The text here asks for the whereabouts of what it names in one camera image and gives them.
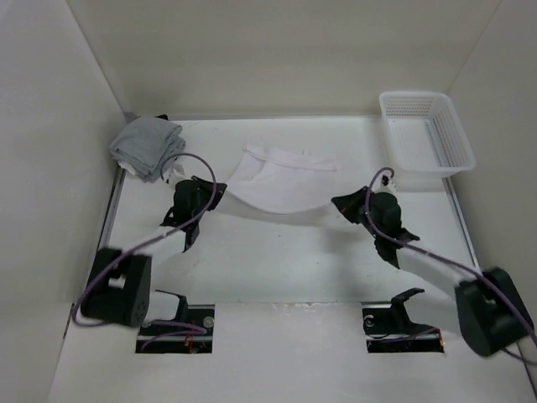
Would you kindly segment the white tank top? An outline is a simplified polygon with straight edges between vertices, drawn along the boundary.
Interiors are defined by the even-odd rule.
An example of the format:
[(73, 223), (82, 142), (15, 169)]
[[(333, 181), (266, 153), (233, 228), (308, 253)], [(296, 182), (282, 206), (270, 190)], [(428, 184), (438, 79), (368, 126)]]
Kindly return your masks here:
[(310, 227), (327, 224), (331, 199), (347, 189), (335, 160), (255, 144), (243, 148), (226, 185), (217, 212)]

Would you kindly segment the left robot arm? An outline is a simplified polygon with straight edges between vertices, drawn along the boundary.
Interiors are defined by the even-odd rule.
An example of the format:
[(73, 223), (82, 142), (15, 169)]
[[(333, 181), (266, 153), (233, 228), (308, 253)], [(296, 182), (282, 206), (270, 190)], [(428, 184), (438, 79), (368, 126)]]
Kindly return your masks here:
[(193, 176), (175, 184), (173, 204), (156, 231), (131, 247), (104, 247), (96, 252), (86, 288), (74, 307), (79, 315), (99, 326), (141, 327), (157, 322), (169, 334), (188, 325), (181, 309), (184, 298), (152, 290), (152, 274), (174, 254), (188, 251), (200, 233), (205, 212), (216, 209), (227, 185)]

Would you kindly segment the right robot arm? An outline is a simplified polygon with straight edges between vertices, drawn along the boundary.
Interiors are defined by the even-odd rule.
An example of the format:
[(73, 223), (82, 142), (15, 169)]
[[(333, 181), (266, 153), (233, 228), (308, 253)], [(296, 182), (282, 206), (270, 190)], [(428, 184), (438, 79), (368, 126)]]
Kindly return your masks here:
[(383, 330), (410, 338), (432, 327), (460, 336), (487, 358), (523, 338), (536, 338), (534, 323), (510, 275), (499, 267), (480, 271), (425, 249), (402, 224), (396, 196), (387, 187), (363, 188), (331, 200), (351, 224), (365, 228), (379, 258), (397, 270), (421, 278), (442, 292), (425, 302), (425, 288), (413, 286), (391, 299)]

